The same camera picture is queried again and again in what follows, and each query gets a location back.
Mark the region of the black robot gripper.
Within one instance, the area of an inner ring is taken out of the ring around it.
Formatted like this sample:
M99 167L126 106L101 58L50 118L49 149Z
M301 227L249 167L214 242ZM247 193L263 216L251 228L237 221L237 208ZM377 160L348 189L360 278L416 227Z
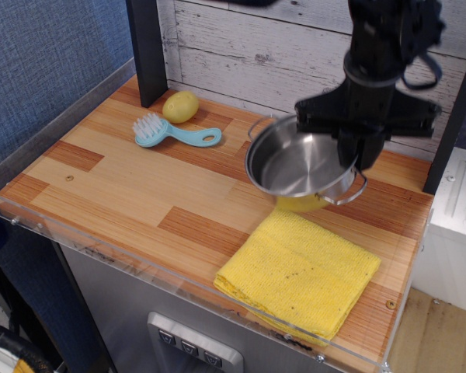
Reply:
M350 52L344 57L343 70L345 79L337 88L295 104L299 131L338 136L342 166L371 168L391 136L433 135L441 107L398 90L401 73L369 75Z

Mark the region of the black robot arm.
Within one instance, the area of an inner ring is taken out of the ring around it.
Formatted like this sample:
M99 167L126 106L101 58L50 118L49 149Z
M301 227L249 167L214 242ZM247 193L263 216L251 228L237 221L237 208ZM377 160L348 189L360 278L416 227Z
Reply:
M297 129L330 134L341 165L369 169L392 136L431 137L437 104L396 87L406 68L420 59L433 73L411 90L435 87L440 66L428 50L445 28L438 1L350 1L353 33L343 60L345 79L337 88L296 103Z

